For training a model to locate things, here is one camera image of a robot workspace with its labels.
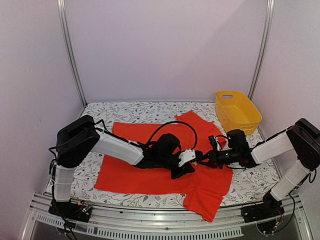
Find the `red t-shirt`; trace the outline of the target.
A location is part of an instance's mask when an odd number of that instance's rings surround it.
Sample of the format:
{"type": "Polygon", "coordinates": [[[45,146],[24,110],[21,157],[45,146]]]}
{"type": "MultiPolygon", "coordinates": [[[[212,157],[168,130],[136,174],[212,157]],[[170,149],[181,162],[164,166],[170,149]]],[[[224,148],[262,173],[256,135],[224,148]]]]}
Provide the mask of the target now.
{"type": "MultiPolygon", "coordinates": [[[[196,150],[207,153],[211,149],[209,136],[218,137],[222,147],[227,143],[222,132],[214,123],[207,122],[193,111],[175,118],[183,122],[163,127],[153,140],[161,134],[176,136],[183,150],[195,146],[196,150]]],[[[95,189],[120,194],[185,194],[183,207],[200,214],[207,222],[212,222],[229,192],[233,171],[224,167],[209,168],[196,165],[194,173],[188,173],[178,179],[171,179],[171,173],[164,168],[139,169],[120,159],[105,156],[100,168],[95,189]]]]}

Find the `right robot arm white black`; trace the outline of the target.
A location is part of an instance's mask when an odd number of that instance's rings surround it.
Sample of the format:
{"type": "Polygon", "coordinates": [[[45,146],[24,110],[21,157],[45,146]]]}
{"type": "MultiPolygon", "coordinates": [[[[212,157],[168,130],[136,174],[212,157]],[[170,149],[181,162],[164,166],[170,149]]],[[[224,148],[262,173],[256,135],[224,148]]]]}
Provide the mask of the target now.
{"type": "Polygon", "coordinates": [[[281,201],[320,165],[320,130],[305,118],[254,147],[249,146],[244,131],[240,129],[229,131],[224,138],[228,149],[218,150],[218,139],[209,136],[212,150],[203,155],[197,154],[196,162],[213,169],[221,169],[233,163],[251,169],[288,154],[296,157],[280,180],[263,196],[263,203],[258,208],[262,218],[269,218],[274,214],[281,201]]]}

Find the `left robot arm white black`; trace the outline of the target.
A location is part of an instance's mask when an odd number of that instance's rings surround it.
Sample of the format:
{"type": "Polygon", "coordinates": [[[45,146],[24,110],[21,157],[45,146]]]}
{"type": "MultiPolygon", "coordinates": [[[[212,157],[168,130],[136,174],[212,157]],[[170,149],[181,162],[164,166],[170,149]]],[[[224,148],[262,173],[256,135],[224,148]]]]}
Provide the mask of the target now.
{"type": "Polygon", "coordinates": [[[191,161],[196,158],[195,149],[182,150],[181,142],[171,133],[165,133],[156,141],[131,141],[107,130],[103,120],[95,122],[85,115],[62,128],[56,136],[56,145],[48,150],[54,156],[49,173],[55,209],[63,216],[74,213],[71,187],[76,168],[90,152],[101,153],[140,169],[164,168],[173,180],[194,173],[191,161]]]}

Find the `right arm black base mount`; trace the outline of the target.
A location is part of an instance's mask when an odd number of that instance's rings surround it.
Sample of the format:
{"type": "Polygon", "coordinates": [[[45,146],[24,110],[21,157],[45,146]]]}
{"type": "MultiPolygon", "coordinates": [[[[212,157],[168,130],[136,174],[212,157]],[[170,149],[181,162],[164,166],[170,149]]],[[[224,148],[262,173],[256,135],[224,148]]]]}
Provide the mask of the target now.
{"type": "Polygon", "coordinates": [[[283,215],[285,210],[281,201],[266,198],[262,203],[243,206],[240,213],[245,223],[251,223],[283,215]]]}

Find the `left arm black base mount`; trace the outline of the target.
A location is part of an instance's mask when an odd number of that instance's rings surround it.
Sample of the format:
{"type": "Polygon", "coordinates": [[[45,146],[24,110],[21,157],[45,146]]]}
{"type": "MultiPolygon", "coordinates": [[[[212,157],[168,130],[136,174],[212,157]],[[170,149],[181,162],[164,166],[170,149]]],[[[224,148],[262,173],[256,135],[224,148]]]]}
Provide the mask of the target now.
{"type": "Polygon", "coordinates": [[[52,200],[48,212],[63,219],[88,223],[91,218],[92,206],[84,203],[83,200],[77,203],[70,200],[66,202],[52,200]]]}

